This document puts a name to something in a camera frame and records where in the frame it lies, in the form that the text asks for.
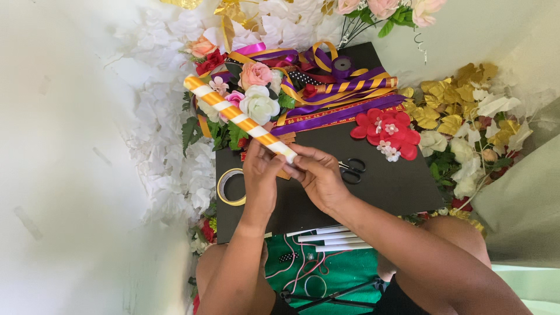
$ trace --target tape roll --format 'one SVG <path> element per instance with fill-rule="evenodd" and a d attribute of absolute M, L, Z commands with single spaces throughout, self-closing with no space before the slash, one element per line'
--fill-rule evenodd
<path fill-rule="evenodd" d="M 247 199 L 247 196 L 243 196 L 243 198 L 237 200 L 237 201 L 231 201 L 228 200 L 226 198 L 226 195 L 224 193 L 225 190 L 225 186 L 226 186 L 226 182 L 228 179 L 230 179 L 233 175 L 237 175 L 237 174 L 243 174 L 243 170 L 242 169 L 230 169 L 227 172 L 225 172 L 222 177 L 220 177 L 220 179 L 218 180 L 218 197 L 225 203 L 227 203 L 228 205 L 232 205 L 232 206 L 241 206 L 245 204 L 245 200 Z"/>

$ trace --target person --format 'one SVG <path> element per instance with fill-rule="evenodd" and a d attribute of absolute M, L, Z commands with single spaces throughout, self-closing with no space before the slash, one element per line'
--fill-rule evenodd
<path fill-rule="evenodd" d="M 281 169 L 301 182 L 321 211 L 379 252 L 377 273 L 391 283 L 376 313 L 531 314 L 491 270 L 484 240 L 470 224 L 436 217 L 421 228 L 413 226 L 353 196 L 332 155 L 297 144 L 290 148 L 298 153 L 296 168 L 251 141 L 243 165 L 243 215 L 229 244 L 210 246 L 197 266 L 197 315 L 297 314 L 264 277 L 268 252 L 263 240 Z"/>

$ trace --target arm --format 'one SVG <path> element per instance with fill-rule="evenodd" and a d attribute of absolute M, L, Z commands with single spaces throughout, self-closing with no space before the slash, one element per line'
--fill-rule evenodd
<path fill-rule="evenodd" d="M 491 269 L 461 248 L 351 195 L 338 160 L 291 145 L 299 170 L 285 165 L 321 211 L 356 233 L 415 281 L 429 286 L 460 314 L 530 314 Z"/>
<path fill-rule="evenodd" d="M 218 271 L 210 281 L 198 314 L 247 314 L 255 294 L 264 232 L 276 205 L 276 174 L 286 159 L 272 158 L 251 141 L 243 164 L 247 202 Z"/>

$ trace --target green cloth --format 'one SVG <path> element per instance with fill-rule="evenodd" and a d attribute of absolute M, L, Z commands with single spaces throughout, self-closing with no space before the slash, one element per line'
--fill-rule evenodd
<path fill-rule="evenodd" d="M 292 246 L 294 251 L 299 252 L 299 258 L 297 258 L 294 262 L 292 267 L 285 271 L 281 272 L 280 274 L 269 278 L 268 282 L 277 292 L 283 290 L 284 286 L 296 278 L 296 273 L 300 269 L 302 264 L 302 253 L 301 253 L 301 246 L 295 245 L 292 241 L 292 238 L 286 238 L 290 245 Z M 309 242 L 312 244 L 323 245 L 323 241 L 318 242 Z M 286 245 L 283 239 L 283 235 L 276 235 L 271 238 L 267 238 L 267 245 L 268 245 L 268 260 L 266 264 L 266 272 L 267 276 L 272 275 L 279 270 L 286 269 L 291 261 L 287 262 L 278 262 L 278 258 L 282 255 L 291 253 L 292 251 Z M 316 253 L 313 246 L 304 246 L 305 251 L 305 261 L 307 262 L 307 254 L 312 253 L 314 259 L 317 258 L 317 255 L 320 254 L 320 258 L 323 257 L 322 253 Z M 307 264 L 305 270 L 309 271 L 315 265 L 314 262 Z M 297 287 L 294 294 L 305 295 L 304 291 L 304 283 L 308 276 L 310 275 L 318 275 L 322 277 L 326 282 L 326 294 L 332 294 L 338 291 L 342 291 L 344 289 L 351 288 L 355 285 L 367 282 L 369 280 L 373 280 L 374 277 L 377 275 L 377 251 L 374 249 L 359 249 L 351 252 L 344 252 L 338 254 L 336 256 L 328 257 L 326 260 L 325 265 L 329 268 L 328 275 L 322 275 L 319 272 L 319 268 L 317 267 L 312 273 L 303 277 L 301 280 L 297 281 Z M 321 267 L 322 271 L 326 273 L 326 269 Z M 290 284 L 287 290 L 293 289 L 293 283 Z M 349 293 L 341 299 L 343 300 L 354 300 L 360 302 L 370 302 L 375 303 L 381 298 L 381 294 L 375 290 L 373 286 L 368 286 L 357 290 L 355 292 Z M 301 306 L 309 301 L 304 300 L 292 300 L 290 304 L 293 307 Z M 305 311 L 302 311 L 301 314 L 308 315 L 308 314 L 361 314 L 368 312 L 369 309 L 367 308 L 360 308 L 360 307 L 349 307 L 345 305 L 335 305 L 330 303 L 324 303 Z"/>

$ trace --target scissors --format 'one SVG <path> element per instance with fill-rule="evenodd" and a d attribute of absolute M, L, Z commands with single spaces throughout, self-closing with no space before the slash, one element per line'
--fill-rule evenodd
<path fill-rule="evenodd" d="M 338 161 L 338 167 L 340 168 L 340 173 L 342 179 L 348 184 L 357 184 L 362 181 L 360 174 L 366 171 L 366 163 L 357 157 L 351 157 L 346 160 L 346 163 Z"/>

